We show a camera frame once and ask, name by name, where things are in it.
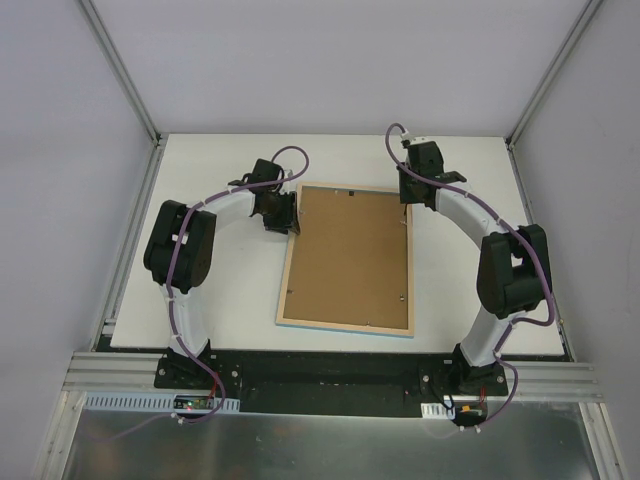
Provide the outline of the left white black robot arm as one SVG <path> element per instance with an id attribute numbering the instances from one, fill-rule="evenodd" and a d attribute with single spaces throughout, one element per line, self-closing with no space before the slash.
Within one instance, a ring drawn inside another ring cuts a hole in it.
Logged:
<path id="1" fill-rule="evenodd" d="M 215 235 L 256 215 L 265 230 L 298 234 L 297 194 L 285 185 L 301 177 L 274 159 L 258 159 L 253 170 L 219 193 L 192 205 L 161 204 L 147 242 L 143 265 L 159 286 L 169 318 L 170 339 L 158 364 L 156 386 L 191 389 L 221 386 L 210 365 L 211 340 L 204 325 L 200 287 L 210 273 Z"/>

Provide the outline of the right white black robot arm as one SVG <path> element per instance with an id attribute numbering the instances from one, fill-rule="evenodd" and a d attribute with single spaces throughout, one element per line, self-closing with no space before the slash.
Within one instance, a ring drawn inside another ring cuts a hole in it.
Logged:
<path id="1" fill-rule="evenodd" d="M 546 233 L 537 224 L 513 229 L 471 193 L 466 178 L 444 170 L 437 143 L 404 139 L 397 165 L 400 201 L 422 204 L 453 222 L 479 249 L 476 291 L 480 310 L 454 347 L 443 377 L 445 394 L 474 395 L 504 372 L 498 358 L 522 315 L 549 302 L 552 281 Z"/>

